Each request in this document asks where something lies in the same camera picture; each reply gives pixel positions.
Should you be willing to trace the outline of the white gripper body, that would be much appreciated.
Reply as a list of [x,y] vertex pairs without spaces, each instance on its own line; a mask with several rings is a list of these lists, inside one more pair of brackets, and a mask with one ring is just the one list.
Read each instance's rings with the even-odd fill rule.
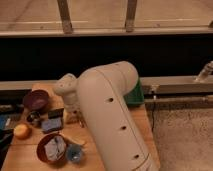
[[64,105],[63,121],[66,124],[77,123],[80,116],[81,111],[78,103]]

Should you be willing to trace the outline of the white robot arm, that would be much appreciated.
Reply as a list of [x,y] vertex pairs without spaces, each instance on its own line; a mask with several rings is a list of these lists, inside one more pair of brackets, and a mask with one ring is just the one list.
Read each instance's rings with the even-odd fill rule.
[[83,115],[106,171],[159,171],[124,100],[138,81],[134,65],[120,61],[67,73],[53,85],[65,110]]

